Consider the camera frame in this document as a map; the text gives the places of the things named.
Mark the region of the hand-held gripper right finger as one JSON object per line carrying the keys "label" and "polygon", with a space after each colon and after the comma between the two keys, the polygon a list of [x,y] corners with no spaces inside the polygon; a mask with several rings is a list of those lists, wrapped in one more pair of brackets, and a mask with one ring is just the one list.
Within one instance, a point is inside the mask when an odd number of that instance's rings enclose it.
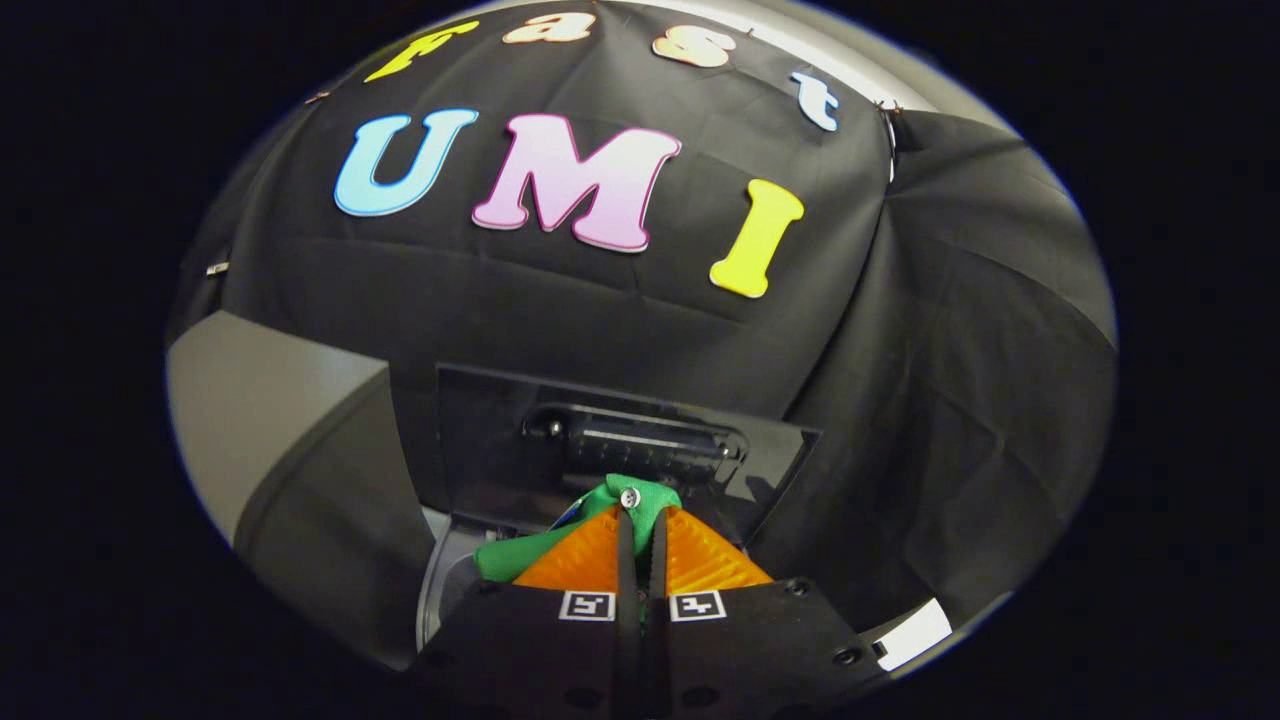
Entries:
{"label": "hand-held gripper right finger", "polygon": [[644,717],[835,719],[887,682],[813,579],[774,579],[692,514],[659,515],[650,560]]}

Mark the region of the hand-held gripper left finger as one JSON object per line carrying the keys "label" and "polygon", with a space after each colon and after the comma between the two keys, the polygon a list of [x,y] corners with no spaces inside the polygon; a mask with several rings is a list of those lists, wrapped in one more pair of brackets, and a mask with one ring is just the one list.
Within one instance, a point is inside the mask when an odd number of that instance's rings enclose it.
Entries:
{"label": "hand-held gripper left finger", "polygon": [[410,675],[430,719],[639,719],[643,629],[630,515],[591,520],[602,580],[480,580],[421,648]]}

